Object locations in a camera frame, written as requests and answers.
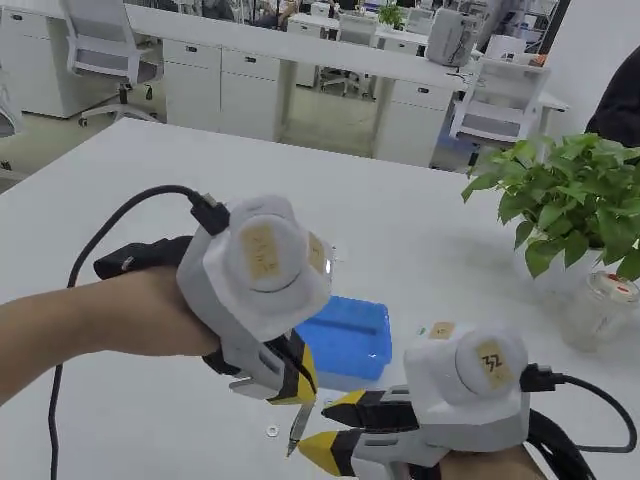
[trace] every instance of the white drawer cabinet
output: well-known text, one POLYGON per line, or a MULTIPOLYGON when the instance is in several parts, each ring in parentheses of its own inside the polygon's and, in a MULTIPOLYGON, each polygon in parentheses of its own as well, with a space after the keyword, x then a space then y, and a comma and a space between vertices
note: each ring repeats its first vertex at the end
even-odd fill
POLYGON ((194 43, 165 40, 162 55, 165 62, 220 69, 220 47, 205 47, 194 43))
POLYGON ((222 71, 265 80, 278 80, 280 60, 223 48, 222 71))
POLYGON ((276 141, 278 83, 222 72, 220 132, 276 141))
POLYGON ((10 35, 26 35, 27 37, 48 39, 47 17, 33 13, 3 12, 2 28, 10 35))
POLYGON ((210 132, 219 130, 220 70, 165 62, 164 90, 167 123, 210 132))
POLYGON ((380 119, 374 157, 428 167, 453 92, 396 80, 380 119))
POLYGON ((380 124, 374 157, 428 167, 446 111, 390 102, 380 124))
POLYGON ((0 65, 20 110, 68 118, 116 95, 112 80, 67 71, 67 35, 64 20, 2 12, 0 65))
MULTIPOLYGON (((295 21, 289 21, 287 33, 294 35, 304 35, 307 37, 321 38, 322 27, 314 25, 304 25, 295 21)), ((316 83, 318 66, 310 63, 298 63, 296 70, 296 85, 313 87, 316 83)))
POLYGON ((444 88, 396 80, 391 101, 434 110, 446 110, 451 102, 451 94, 450 90, 444 88))
POLYGON ((406 53, 407 55, 417 55, 419 45, 417 43, 403 42, 395 38, 385 38, 384 49, 388 52, 406 53))
POLYGON ((220 47, 165 40, 164 89, 167 123, 220 130, 220 47))

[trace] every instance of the computer monitor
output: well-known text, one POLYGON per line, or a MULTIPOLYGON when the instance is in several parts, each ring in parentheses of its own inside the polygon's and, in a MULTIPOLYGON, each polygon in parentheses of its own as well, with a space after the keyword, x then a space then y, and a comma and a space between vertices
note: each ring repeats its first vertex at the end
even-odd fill
POLYGON ((340 0, 338 3, 340 4, 340 10, 355 10, 357 0, 340 0))

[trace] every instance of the blue plastic container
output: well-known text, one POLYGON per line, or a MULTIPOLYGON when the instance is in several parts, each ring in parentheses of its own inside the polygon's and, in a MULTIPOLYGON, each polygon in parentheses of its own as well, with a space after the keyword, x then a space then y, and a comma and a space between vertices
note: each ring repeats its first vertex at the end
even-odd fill
POLYGON ((381 303, 331 297, 296 330, 321 372, 377 380, 391 361, 389 312, 381 303))

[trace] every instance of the white wall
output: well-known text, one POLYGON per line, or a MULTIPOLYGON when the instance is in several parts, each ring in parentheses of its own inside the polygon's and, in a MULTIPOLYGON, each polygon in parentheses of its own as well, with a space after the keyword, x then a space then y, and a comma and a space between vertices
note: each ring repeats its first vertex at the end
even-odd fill
POLYGON ((639 19, 640 0, 572 0, 547 60, 547 89, 571 110, 552 114, 551 135, 584 131, 614 72, 640 45, 639 19))

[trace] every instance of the tan label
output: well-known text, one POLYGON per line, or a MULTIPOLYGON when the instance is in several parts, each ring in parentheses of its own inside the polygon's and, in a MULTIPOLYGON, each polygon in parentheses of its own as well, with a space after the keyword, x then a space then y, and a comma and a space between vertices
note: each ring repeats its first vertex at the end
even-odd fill
POLYGON ((309 232, 309 265, 320 275, 325 273, 324 245, 313 233, 309 232))
POLYGON ((240 234, 240 240, 254 281, 280 275, 278 250, 271 225, 265 223, 247 228, 240 234))
POLYGON ((500 388, 505 383, 513 382, 511 369, 496 340, 489 340, 479 345, 476 348, 476 353, 493 390, 500 388))
POLYGON ((434 340, 449 340, 454 328, 456 328, 455 323, 438 322, 431 327, 429 338, 434 340))

